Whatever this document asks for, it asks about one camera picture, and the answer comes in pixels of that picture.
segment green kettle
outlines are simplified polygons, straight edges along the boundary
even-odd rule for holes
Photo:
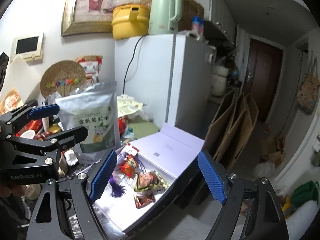
[[[149,34],[178,33],[182,0],[152,0]]]

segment gift box lid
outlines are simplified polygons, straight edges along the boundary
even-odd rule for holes
[[[132,141],[139,155],[177,178],[197,157],[204,140],[167,123],[160,132]]]

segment cutting board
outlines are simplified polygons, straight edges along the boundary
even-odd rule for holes
[[[41,77],[18,54],[7,67],[3,88],[0,93],[0,101],[15,88],[23,103],[37,99],[40,93]]]

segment ceiling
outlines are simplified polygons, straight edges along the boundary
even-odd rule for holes
[[[250,34],[283,46],[291,45],[318,26],[310,11],[293,0],[225,0],[225,2],[239,27]]]

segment refrigerator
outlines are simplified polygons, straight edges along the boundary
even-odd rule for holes
[[[159,128],[164,122],[197,136],[211,85],[215,50],[185,35],[161,34],[115,43],[115,78],[123,93],[144,104]]]

